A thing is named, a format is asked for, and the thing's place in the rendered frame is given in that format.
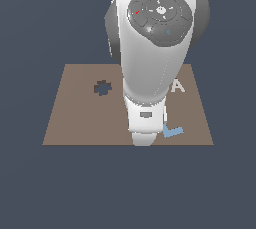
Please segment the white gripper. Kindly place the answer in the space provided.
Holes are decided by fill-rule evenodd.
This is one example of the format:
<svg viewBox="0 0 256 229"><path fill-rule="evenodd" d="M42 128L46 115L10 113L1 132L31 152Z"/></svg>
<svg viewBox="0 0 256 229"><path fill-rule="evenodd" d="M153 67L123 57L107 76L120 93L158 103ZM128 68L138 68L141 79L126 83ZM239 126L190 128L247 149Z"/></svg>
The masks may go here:
<svg viewBox="0 0 256 229"><path fill-rule="evenodd" d="M157 135L163 131L163 124L167 119L166 99L148 107L135 104L127 97L124 97L124 100L129 123L128 131L132 134L133 144L150 146Z"/></svg>

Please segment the brown slotted board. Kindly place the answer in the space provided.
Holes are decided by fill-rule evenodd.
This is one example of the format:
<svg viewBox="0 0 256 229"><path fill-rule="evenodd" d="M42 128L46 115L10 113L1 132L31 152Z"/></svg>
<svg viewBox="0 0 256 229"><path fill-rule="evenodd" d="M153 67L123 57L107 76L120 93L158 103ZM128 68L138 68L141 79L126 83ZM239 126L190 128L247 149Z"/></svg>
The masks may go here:
<svg viewBox="0 0 256 229"><path fill-rule="evenodd" d="M167 127L184 133L155 146L211 146L213 144L192 67L184 64L177 79L185 89L167 94ZM67 64L64 67L43 140L45 146L130 146L132 135L123 100L122 69L117 64Z"/></svg>

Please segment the light blue L-shaped block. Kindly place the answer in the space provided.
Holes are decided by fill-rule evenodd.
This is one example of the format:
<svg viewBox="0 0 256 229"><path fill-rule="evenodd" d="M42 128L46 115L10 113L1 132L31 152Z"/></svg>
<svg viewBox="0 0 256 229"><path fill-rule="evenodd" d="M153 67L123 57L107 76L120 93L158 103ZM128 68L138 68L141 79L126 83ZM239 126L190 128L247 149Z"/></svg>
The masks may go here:
<svg viewBox="0 0 256 229"><path fill-rule="evenodd" d="M184 131L182 127L169 129L166 124L163 125L163 136L165 138L169 138L183 133Z"/></svg>

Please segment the white letter A block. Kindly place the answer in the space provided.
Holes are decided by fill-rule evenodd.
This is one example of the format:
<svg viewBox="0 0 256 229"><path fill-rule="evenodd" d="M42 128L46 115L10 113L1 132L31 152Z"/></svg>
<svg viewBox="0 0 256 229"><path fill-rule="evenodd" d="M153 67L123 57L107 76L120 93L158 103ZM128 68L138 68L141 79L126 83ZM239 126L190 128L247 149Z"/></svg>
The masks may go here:
<svg viewBox="0 0 256 229"><path fill-rule="evenodd" d="M185 92L185 89L180 81L178 79L175 79L172 84L171 92L174 93L177 89L179 89L182 93Z"/></svg>

